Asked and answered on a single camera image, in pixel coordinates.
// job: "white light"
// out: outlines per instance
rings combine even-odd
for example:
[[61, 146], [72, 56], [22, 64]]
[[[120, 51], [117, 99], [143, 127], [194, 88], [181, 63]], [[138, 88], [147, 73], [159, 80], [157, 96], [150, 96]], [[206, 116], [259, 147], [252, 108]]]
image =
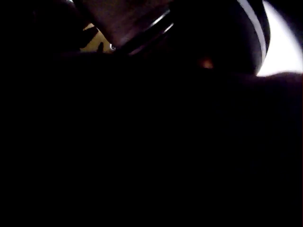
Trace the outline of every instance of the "white light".
[[301, 46], [281, 15], [268, 2], [263, 4], [269, 21], [271, 40], [258, 76], [280, 72], [303, 73]]
[[163, 33], [167, 32], [173, 25], [174, 25], [174, 23], [171, 23], [171, 25], [167, 29], [165, 29], [165, 31]]
[[158, 19], [156, 19], [149, 27], [154, 26], [155, 24], [157, 24], [160, 20], [163, 19], [163, 17], [165, 17], [168, 13], [170, 12], [170, 10], [166, 11], [165, 13], [163, 13]]

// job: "dark object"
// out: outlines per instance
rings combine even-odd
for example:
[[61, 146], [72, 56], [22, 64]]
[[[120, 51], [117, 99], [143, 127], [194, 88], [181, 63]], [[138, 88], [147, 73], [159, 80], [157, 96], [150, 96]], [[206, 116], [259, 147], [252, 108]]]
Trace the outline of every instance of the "dark object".
[[169, 0], [74, 2], [118, 50], [141, 52], [140, 57], [153, 63], [163, 54], [173, 58], [177, 50], [179, 55], [186, 53], [193, 58], [208, 56], [216, 67], [227, 71], [254, 74], [269, 45], [269, 25], [261, 0], [220, 2], [219, 6]]

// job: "chrome trim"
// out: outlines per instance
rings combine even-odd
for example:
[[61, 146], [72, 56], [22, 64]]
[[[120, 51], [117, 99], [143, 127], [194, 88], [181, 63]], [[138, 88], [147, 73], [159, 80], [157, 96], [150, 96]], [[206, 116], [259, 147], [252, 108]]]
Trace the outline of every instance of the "chrome trim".
[[252, 24], [255, 28], [255, 31], [256, 31], [258, 39], [259, 39], [260, 47], [261, 47], [262, 63], [263, 63], [265, 60], [265, 57], [266, 57], [266, 42], [265, 42], [265, 36], [264, 36], [263, 30], [262, 30], [261, 24], [258, 20], [258, 17], [256, 16], [254, 10], [252, 9], [252, 7], [250, 6], [250, 4], [248, 3], [247, 0], [237, 0], [237, 2], [243, 8], [243, 10], [245, 11], [245, 13], [247, 14], [248, 18], [250, 19], [250, 21], [252, 22]]

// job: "black surface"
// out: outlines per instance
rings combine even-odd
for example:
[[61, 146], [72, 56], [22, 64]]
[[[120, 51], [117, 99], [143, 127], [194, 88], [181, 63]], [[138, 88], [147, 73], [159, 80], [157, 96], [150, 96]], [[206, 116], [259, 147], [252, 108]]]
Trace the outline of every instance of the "black surface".
[[[135, 46], [130, 43], [138, 41], [138, 36], [145, 30], [146, 26], [141, 25], [147, 23], [145, 25], [148, 26], [157, 19], [160, 14], [151, 12], [163, 12], [162, 9], [168, 7], [165, 5], [167, 2], [143, 1], [139, 4], [122, 1], [118, 4], [77, 0], [75, 4], [120, 49], [126, 43], [127, 46]], [[268, 48], [270, 31], [262, 1], [254, 1], [252, 7], [264, 30]], [[197, 58], [210, 57], [216, 67], [228, 71], [248, 74], [258, 72], [262, 62], [259, 40], [251, 21], [236, 1], [221, 2], [219, 7], [217, 3], [208, 1], [174, 1], [170, 3], [170, 8], [172, 16], [169, 17], [172, 17], [174, 23], [168, 32], [171, 38], [165, 39], [168, 43], [161, 44], [163, 50], [154, 41], [141, 57], [147, 57], [147, 61], [156, 61], [163, 54], [170, 58], [171, 51]], [[154, 15], [154, 19], [151, 16], [144, 17], [144, 14]], [[151, 50], [157, 50], [158, 53], [152, 53]]]

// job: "yellow surface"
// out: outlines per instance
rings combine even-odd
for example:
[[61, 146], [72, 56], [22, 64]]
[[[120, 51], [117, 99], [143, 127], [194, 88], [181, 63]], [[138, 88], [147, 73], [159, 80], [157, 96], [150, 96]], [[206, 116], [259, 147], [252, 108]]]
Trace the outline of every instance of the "yellow surface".
[[[92, 28], [94, 25], [90, 23], [84, 30], [88, 28]], [[89, 52], [89, 51], [97, 51], [100, 43], [103, 42], [103, 52], [110, 53], [111, 50], [109, 48], [109, 42], [106, 40], [104, 35], [98, 30], [98, 33], [95, 35], [95, 37], [87, 44], [86, 47], [81, 48], [80, 50], [83, 52]]]

